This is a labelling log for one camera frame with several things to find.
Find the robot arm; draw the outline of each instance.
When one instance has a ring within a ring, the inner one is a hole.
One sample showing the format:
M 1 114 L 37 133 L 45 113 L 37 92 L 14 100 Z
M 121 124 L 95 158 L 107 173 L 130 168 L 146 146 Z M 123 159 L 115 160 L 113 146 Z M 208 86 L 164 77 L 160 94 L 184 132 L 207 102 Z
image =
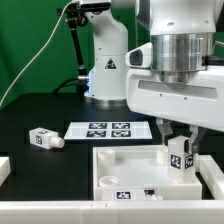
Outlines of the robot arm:
M 223 3 L 150 0 L 150 7 L 141 12 L 147 18 L 151 15 L 144 25 L 151 43 L 126 55 L 131 67 L 127 102 L 132 111 L 224 131 L 224 60 L 217 63 L 212 56 Z M 194 150 L 192 145 L 197 142 L 198 129 L 193 133 L 187 151 L 195 153 L 198 147 Z

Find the table surface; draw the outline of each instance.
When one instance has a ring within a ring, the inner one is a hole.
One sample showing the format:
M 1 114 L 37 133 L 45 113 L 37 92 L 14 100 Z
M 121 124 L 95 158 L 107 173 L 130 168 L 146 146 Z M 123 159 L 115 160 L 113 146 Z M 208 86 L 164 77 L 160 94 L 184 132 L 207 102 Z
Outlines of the table surface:
M 63 149 L 46 150 L 29 143 L 29 131 L 42 127 L 64 137 L 70 122 L 148 121 L 153 140 L 82 140 Z M 174 135 L 189 135 L 174 123 Z M 92 200 L 92 148 L 160 144 L 155 118 L 127 107 L 103 109 L 85 104 L 76 94 L 27 94 L 0 111 L 0 156 L 9 156 L 11 174 L 0 187 L 0 201 Z M 224 135 L 208 131 L 201 154 L 211 154 L 224 167 Z

